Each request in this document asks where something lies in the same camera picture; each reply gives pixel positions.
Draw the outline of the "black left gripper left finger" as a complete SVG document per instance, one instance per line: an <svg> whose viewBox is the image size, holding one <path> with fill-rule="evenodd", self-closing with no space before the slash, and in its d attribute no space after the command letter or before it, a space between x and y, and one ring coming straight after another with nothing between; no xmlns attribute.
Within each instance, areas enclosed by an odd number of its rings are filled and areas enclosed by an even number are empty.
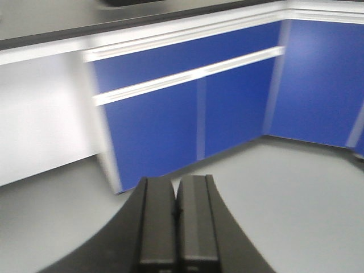
<svg viewBox="0 0 364 273"><path fill-rule="evenodd" d="M175 272L175 194L144 177L115 216L43 272Z"/></svg>

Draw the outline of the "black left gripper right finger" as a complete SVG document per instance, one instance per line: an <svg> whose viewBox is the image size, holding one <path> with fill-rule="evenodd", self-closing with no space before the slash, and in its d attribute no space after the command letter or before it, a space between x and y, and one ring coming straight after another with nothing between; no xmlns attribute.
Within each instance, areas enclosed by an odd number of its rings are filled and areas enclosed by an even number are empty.
<svg viewBox="0 0 364 273"><path fill-rule="evenodd" d="M225 205L212 175L186 175L177 190L179 272L273 272Z"/></svg>

